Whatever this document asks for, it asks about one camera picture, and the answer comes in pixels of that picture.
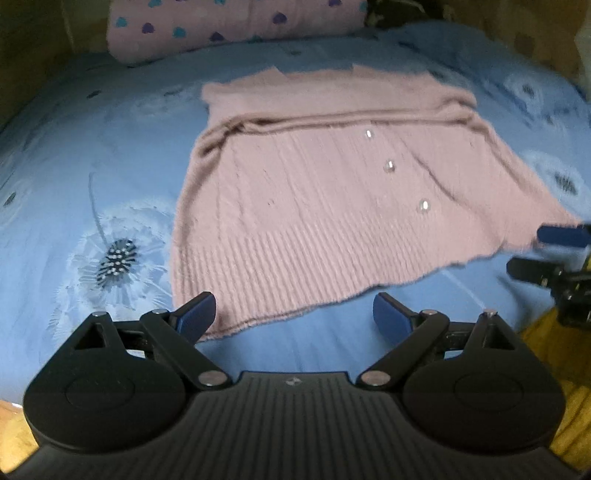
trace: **wall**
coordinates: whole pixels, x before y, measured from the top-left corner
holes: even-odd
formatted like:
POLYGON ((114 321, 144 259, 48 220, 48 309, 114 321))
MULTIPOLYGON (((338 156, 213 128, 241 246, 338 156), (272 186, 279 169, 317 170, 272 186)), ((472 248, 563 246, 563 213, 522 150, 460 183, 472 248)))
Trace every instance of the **wall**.
POLYGON ((61 0, 73 50, 106 51, 109 0, 61 0))
POLYGON ((484 30, 521 54, 577 80, 575 36, 588 0, 439 0, 448 20, 484 30))
POLYGON ((0 0, 0 129, 71 54, 59 0, 0 0))

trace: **pink sweater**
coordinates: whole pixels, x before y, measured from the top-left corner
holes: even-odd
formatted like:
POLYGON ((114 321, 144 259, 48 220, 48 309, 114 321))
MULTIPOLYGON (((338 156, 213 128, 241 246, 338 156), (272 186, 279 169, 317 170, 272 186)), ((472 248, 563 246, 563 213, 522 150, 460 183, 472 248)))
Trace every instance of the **pink sweater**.
POLYGON ((171 282, 176 305, 216 296, 208 338, 577 223, 470 92, 427 74, 271 69, 206 85, 203 99, 171 282))

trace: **black gripper base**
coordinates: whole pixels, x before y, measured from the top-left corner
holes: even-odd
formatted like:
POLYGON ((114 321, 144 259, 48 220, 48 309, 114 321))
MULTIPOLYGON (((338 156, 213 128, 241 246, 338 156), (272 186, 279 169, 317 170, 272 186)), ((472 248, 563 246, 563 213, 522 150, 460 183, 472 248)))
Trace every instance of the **black gripper base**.
POLYGON ((574 480, 547 449, 477 456, 425 437, 393 396, 347 375, 246 372, 195 396, 183 418, 130 450, 43 446, 11 480, 574 480))

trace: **pink pillow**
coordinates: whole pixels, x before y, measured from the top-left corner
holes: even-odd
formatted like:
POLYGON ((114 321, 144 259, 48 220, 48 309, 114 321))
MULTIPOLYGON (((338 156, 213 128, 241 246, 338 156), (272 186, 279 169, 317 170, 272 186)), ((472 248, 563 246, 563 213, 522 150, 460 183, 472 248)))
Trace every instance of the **pink pillow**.
POLYGON ((112 0, 107 41, 123 63, 244 40, 345 35, 362 0, 112 0))

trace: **blue bedsheet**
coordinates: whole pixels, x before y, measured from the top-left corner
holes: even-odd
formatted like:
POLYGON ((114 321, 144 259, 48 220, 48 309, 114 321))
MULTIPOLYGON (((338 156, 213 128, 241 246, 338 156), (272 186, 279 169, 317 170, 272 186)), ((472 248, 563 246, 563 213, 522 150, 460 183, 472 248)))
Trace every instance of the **blue bedsheet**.
MULTIPOLYGON (((135 68, 106 54, 72 62, 0 134, 0 397, 21 401, 28 382, 90 312, 108 310, 128 320, 172 307, 170 234, 189 154, 207 122, 200 100, 205 82, 271 66, 285 72, 353 63, 430 70, 474 91, 480 114, 555 195, 582 216, 591 212, 584 184, 591 179, 587 114, 532 119, 473 75, 399 41, 396 31, 365 31, 221 46, 135 68), (120 285, 101 287, 100 262, 119 239, 134 243, 137 261, 120 285)), ((494 307, 521 328, 551 300, 542 289, 508 279, 509 256, 446 268, 388 291, 413 309, 439 309, 455 320, 474 321, 484 307, 494 307)), ((580 255, 569 260, 576 265, 580 255)), ((338 370, 355 377, 391 347, 372 321, 375 293, 198 348, 232 375, 338 370)))

